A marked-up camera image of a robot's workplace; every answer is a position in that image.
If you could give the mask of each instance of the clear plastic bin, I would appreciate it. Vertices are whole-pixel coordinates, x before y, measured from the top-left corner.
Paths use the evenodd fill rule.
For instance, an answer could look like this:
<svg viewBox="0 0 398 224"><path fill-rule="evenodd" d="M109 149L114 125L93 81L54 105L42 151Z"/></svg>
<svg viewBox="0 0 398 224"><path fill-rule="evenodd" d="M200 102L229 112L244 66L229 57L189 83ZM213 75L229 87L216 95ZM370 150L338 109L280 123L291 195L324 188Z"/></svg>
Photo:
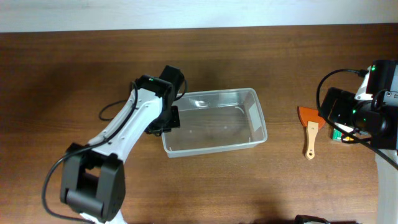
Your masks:
<svg viewBox="0 0 398 224"><path fill-rule="evenodd" d="M264 115L252 88L187 93L174 105L181 127L162 134L170 158L246 149L267 140Z"/></svg>

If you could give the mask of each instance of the wooden table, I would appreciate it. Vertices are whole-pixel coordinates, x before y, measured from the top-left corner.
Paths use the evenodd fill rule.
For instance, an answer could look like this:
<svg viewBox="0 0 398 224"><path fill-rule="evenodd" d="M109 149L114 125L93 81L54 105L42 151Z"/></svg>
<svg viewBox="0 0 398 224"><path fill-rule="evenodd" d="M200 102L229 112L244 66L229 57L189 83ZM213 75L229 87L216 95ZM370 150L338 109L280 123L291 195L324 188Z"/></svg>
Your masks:
<svg viewBox="0 0 398 224"><path fill-rule="evenodd" d="M306 160L297 106L315 107L328 72L397 52L397 24L0 34L0 222L68 223L42 208L48 169L107 125L98 111L127 98L131 80L169 64L189 91L254 88L269 137L252 149L169 159L161 138L142 135L125 165L129 223L285 223L297 214L375 223L374 153L332 141L325 126ZM337 75L322 95L361 82ZM50 207L75 215L59 202L60 174Z"/></svg>

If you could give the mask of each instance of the wooden handle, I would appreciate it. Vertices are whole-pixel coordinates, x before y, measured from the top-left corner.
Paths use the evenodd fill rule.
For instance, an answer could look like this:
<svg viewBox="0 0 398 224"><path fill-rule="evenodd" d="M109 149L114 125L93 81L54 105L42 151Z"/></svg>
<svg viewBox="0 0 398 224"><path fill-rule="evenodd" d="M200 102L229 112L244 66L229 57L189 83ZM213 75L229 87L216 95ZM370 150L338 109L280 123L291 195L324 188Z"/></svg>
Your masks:
<svg viewBox="0 0 398 224"><path fill-rule="evenodd" d="M305 157L310 160L315 157L315 138L318 134L318 123L309 121L307 125L307 150Z"/></svg>

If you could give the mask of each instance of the spatula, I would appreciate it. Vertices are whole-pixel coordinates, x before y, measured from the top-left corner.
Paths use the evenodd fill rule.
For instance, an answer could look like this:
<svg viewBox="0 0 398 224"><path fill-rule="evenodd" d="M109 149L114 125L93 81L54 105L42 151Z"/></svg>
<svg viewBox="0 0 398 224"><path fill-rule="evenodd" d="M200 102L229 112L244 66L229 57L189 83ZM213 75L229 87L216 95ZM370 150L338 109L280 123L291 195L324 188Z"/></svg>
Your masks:
<svg viewBox="0 0 398 224"><path fill-rule="evenodd" d="M317 110L302 106L298 108L298 116L307 130L307 150L305 151L305 157L310 160L315 157L315 138L318 130L325 125L325 120L318 116Z"/></svg>

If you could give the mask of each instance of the white background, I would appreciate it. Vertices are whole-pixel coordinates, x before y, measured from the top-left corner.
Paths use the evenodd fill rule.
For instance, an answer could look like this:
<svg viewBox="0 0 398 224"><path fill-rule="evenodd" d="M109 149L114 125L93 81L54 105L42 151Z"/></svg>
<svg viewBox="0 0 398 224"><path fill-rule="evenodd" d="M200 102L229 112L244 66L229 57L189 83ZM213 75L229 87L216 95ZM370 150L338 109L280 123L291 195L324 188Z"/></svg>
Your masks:
<svg viewBox="0 0 398 224"><path fill-rule="evenodd" d="M0 0L0 32L398 22L398 0Z"/></svg>

